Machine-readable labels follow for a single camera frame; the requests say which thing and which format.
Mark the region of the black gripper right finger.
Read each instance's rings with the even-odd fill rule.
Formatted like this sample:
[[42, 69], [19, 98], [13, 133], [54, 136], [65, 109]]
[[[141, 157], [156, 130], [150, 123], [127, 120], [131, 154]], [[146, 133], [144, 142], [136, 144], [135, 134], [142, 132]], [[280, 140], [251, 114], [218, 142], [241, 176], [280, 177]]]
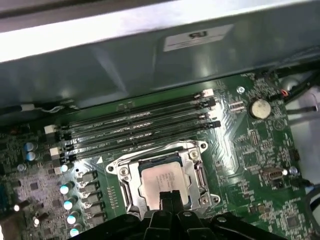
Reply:
[[185, 210], [180, 192], [172, 192], [172, 212], [178, 221], [180, 240], [284, 240], [285, 238], [242, 221], [231, 213], [211, 219], [200, 218]]

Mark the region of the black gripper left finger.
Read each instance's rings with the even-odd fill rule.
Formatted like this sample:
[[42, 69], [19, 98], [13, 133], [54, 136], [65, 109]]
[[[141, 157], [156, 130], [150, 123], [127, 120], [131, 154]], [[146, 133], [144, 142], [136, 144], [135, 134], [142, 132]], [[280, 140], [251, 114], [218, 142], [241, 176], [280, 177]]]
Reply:
[[79, 235], [81, 240], [170, 240], [173, 225], [173, 194], [162, 192], [159, 210], [140, 220], [123, 214]]

